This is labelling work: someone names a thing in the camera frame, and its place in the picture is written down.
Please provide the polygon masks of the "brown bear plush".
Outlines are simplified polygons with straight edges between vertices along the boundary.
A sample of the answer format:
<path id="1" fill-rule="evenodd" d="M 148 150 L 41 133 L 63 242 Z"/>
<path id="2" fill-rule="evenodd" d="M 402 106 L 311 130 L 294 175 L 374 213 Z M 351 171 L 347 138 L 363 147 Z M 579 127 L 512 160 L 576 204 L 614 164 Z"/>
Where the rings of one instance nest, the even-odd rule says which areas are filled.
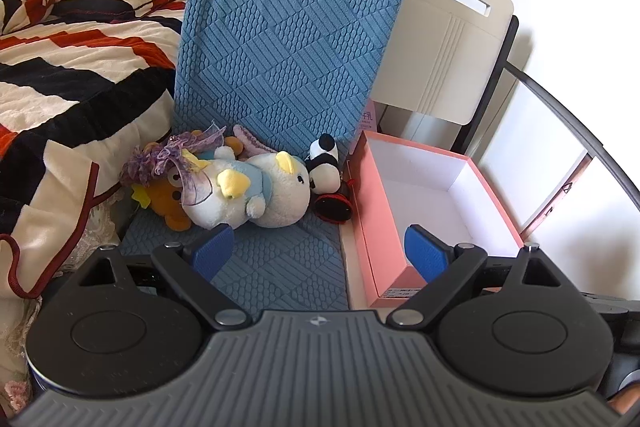
<path id="1" fill-rule="evenodd" d="M 149 186 L 134 184 L 130 187 L 134 192 L 134 200 L 142 208 L 151 209 L 163 218 L 165 225 L 171 230 L 182 232 L 193 227 L 193 222 L 181 206 L 182 188 L 175 169 L 171 169 L 168 176 L 152 181 Z"/>

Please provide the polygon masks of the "white blue duck plush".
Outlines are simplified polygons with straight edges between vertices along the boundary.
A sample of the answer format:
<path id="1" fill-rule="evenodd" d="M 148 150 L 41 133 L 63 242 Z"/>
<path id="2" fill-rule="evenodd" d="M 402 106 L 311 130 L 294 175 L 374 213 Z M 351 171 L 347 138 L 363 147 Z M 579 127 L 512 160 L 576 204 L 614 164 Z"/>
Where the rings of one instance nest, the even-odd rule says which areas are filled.
<path id="1" fill-rule="evenodd" d="M 294 225 L 310 202 L 310 178 L 303 161 L 285 150 L 234 158 L 222 146 L 212 159 L 182 152 L 178 167 L 181 206 L 194 225 L 237 229 L 247 222 L 266 229 Z"/>

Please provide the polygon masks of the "purple organza ribbon bow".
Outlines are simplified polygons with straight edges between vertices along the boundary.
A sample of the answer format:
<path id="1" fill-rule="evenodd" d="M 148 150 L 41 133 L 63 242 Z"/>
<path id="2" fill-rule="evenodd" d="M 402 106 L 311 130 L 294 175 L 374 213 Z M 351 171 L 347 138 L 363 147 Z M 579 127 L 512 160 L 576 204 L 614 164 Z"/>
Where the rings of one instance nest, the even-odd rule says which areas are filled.
<path id="1" fill-rule="evenodd" d="M 194 206 L 213 193 L 205 174 L 217 148 L 224 145 L 225 127 L 211 124 L 205 131 L 186 131 L 171 135 L 163 143 L 136 147 L 120 170 L 122 185 L 149 186 L 175 169 L 182 188 L 181 204 Z"/>

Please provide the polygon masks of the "red black monster toy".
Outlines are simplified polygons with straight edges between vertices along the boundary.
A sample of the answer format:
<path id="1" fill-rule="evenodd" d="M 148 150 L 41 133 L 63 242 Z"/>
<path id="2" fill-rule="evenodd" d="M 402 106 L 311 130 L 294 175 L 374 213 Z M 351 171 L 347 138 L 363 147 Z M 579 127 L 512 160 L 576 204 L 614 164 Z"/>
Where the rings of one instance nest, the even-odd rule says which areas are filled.
<path id="1" fill-rule="evenodd" d="M 322 221 L 332 225 L 344 225 L 352 219 L 354 205 L 352 205 L 352 180 L 342 181 L 335 193 L 314 195 L 311 197 L 310 208 Z"/>

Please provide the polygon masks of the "panda plush toy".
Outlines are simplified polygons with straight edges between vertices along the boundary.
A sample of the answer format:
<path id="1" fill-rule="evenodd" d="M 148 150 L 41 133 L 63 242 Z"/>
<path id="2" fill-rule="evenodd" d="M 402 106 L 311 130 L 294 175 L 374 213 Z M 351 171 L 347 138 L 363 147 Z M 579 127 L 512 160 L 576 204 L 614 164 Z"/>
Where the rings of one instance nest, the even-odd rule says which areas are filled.
<path id="1" fill-rule="evenodd" d="M 311 143 L 305 165 L 312 193 L 322 195 L 338 191 L 342 179 L 338 170 L 337 145 L 332 135 L 322 133 L 319 139 Z"/>

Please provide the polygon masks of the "pink cardboard box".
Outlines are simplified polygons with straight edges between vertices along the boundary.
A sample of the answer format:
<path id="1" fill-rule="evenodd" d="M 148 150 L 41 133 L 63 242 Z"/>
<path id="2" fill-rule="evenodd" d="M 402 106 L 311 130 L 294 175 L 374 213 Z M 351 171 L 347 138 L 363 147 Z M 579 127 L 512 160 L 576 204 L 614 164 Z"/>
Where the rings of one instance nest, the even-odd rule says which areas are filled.
<path id="1" fill-rule="evenodd" d="M 372 131 L 362 132 L 345 167 L 354 181 L 355 245 L 345 260 L 356 309 L 395 308 L 424 286 L 404 251 L 405 231 L 421 225 L 449 245 L 474 243 L 513 257 L 523 241 L 471 158 Z"/>

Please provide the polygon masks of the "pink striped fabric piece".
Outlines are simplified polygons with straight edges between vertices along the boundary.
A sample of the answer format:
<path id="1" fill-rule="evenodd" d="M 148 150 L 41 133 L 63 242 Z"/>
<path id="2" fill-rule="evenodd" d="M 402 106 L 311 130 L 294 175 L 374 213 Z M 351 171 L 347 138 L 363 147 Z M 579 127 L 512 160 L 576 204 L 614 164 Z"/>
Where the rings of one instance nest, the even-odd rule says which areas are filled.
<path id="1" fill-rule="evenodd" d="M 250 130 L 246 129 L 240 124 L 235 124 L 233 126 L 232 133 L 235 138 L 238 139 L 243 145 L 242 155 L 246 158 L 257 156 L 260 154 L 276 153 L 276 150 L 273 150 L 273 148 L 260 142 L 256 138 L 256 136 L 252 132 L 250 132 Z"/>

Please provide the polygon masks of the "black curved tube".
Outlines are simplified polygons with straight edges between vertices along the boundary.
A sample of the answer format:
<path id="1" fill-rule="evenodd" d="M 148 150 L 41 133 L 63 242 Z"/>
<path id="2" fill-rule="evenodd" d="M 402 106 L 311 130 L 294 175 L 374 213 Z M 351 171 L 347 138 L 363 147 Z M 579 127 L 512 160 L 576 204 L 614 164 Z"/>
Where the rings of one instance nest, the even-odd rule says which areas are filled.
<path id="1" fill-rule="evenodd" d="M 533 80 L 532 77 L 518 69 L 516 66 L 506 61 L 503 68 L 510 72 L 524 87 L 526 87 L 533 95 L 546 106 L 550 112 L 559 119 L 559 121 L 570 130 L 570 133 L 582 144 L 584 149 L 592 158 L 596 158 L 608 170 L 608 173 L 618 183 L 620 188 L 625 192 L 627 197 L 634 204 L 634 207 L 640 209 L 640 192 L 636 184 L 632 182 L 630 176 L 623 170 L 613 156 L 608 153 L 603 143 L 557 98 L 555 98 L 544 87 Z"/>

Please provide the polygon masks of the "striped plush blanket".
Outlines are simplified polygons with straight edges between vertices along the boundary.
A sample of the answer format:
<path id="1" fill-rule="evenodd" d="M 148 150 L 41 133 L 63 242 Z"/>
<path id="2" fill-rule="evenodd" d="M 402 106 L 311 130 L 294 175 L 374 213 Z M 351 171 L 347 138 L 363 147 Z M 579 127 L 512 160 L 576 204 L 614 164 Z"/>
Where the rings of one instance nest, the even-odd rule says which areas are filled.
<path id="1" fill-rule="evenodd" d="M 171 126 L 186 0 L 1 0 L 1 294 L 39 296 Z"/>

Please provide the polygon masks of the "blue textured chair cover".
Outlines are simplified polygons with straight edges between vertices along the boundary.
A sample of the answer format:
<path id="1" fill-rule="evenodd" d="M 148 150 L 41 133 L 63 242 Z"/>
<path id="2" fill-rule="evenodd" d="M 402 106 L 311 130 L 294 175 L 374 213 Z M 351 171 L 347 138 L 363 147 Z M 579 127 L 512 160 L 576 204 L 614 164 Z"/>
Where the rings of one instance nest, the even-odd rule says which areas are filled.
<path id="1" fill-rule="evenodd" d="M 188 0 L 172 131 L 240 124 L 300 159 L 328 132 L 342 167 L 401 1 Z M 242 225 L 213 282 L 254 316 L 348 309 L 340 232 L 310 210 L 283 229 Z"/>

